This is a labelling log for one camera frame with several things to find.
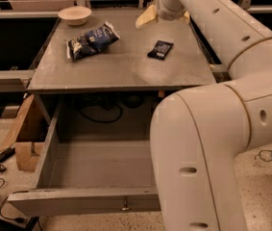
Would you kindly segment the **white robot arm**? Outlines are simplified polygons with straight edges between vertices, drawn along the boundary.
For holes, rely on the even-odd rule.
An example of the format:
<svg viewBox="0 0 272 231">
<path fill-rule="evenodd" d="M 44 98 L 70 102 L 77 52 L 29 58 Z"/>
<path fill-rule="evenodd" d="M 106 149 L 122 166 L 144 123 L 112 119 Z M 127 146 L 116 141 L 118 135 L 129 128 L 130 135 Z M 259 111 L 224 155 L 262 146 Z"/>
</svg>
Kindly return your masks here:
<svg viewBox="0 0 272 231">
<path fill-rule="evenodd" d="M 231 0 L 157 0 L 188 12 L 229 72 L 156 108 L 150 146 L 166 231 L 247 231 L 235 180 L 239 153 L 272 142 L 272 31 Z"/>
</svg>

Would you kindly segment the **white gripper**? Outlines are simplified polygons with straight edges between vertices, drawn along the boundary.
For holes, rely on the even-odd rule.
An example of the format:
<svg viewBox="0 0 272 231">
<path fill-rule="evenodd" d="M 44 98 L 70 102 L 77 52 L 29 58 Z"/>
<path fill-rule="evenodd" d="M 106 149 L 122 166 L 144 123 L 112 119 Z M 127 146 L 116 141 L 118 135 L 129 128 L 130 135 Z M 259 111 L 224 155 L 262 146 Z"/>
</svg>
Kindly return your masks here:
<svg viewBox="0 0 272 231">
<path fill-rule="evenodd" d="M 149 6 L 137 19 L 136 28 L 139 29 L 149 23 L 156 22 L 157 17 L 163 20 L 174 20 L 184 16 L 185 21 L 190 22 L 189 12 L 179 0 L 156 0 L 156 6 Z"/>
</svg>

